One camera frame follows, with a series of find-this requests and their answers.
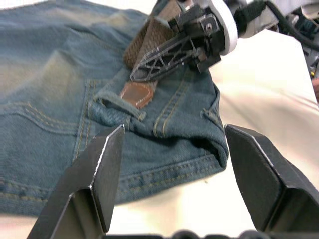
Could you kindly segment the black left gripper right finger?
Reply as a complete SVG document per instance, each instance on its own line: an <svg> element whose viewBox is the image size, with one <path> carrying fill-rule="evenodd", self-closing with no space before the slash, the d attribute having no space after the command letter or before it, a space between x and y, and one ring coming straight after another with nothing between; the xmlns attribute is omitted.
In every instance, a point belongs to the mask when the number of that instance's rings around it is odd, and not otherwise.
<svg viewBox="0 0 319 239"><path fill-rule="evenodd" d="M264 135L225 126L235 179L256 231L245 236L317 236L319 192Z"/></svg>

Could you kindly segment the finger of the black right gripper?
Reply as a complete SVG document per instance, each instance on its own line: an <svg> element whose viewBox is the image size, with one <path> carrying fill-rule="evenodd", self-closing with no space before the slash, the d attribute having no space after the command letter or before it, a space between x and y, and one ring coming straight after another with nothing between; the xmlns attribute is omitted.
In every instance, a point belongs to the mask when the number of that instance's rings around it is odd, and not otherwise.
<svg viewBox="0 0 319 239"><path fill-rule="evenodd" d="M180 33L146 53L132 70L131 81L155 81L179 65L199 56L199 46L185 33Z"/></svg>

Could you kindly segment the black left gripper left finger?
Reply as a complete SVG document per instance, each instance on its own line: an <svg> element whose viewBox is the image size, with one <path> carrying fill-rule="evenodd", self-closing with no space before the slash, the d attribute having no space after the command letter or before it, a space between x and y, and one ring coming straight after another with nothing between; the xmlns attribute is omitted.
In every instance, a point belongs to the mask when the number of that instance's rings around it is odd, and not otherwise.
<svg viewBox="0 0 319 239"><path fill-rule="evenodd" d="M109 230L119 183L123 125L93 137L60 177L30 239L100 239Z"/></svg>

